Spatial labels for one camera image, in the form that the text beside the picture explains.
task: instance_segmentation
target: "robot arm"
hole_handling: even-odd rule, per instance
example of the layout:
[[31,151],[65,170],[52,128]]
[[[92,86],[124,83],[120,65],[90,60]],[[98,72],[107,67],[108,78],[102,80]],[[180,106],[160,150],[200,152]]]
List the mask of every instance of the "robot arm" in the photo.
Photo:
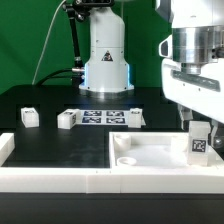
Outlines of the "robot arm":
[[82,68],[75,20],[90,18],[91,54],[76,84],[80,94],[120,98],[133,94],[129,64],[124,58],[124,21],[111,10],[114,0],[75,0],[65,4],[75,47],[75,67]]
[[215,121],[212,146],[223,147],[224,1],[157,0],[156,10],[172,22],[172,35],[160,44],[165,96],[181,113],[189,108]]

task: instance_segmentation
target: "white block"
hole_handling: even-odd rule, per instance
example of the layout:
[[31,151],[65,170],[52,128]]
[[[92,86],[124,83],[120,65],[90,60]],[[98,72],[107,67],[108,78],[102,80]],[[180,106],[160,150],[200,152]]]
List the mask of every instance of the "white block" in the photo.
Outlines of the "white block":
[[14,148],[14,134],[3,133],[0,136],[0,166],[6,161]]
[[109,169],[97,170],[87,176],[86,193],[120,193],[120,175]]
[[121,175],[121,193],[221,193],[223,185],[223,177],[210,174]]
[[189,165],[208,165],[208,134],[210,132],[211,127],[208,122],[190,122],[187,157]]
[[0,169],[0,192],[86,193],[87,169]]
[[21,118],[26,128],[39,127],[39,114],[33,107],[22,108]]
[[139,108],[130,109],[128,115],[128,127],[141,128],[141,124],[142,124],[142,109]]
[[58,115],[58,128],[71,129],[80,117],[81,112],[79,109],[67,109]]

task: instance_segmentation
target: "green wall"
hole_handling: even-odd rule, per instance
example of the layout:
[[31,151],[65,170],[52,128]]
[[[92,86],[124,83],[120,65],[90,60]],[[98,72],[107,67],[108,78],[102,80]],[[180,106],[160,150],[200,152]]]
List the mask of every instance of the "green wall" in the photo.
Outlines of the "green wall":
[[[0,1],[0,93],[14,85],[31,84],[52,16],[61,0]],[[154,11],[154,0],[117,2],[113,10],[126,24],[125,57],[131,65],[132,83],[138,87],[161,85],[158,44],[170,33],[170,25]],[[89,58],[89,22],[78,24],[81,54]],[[60,10],[37,80],[73,65],[67,15]],[[70,84],[54,80],[49,84]]]

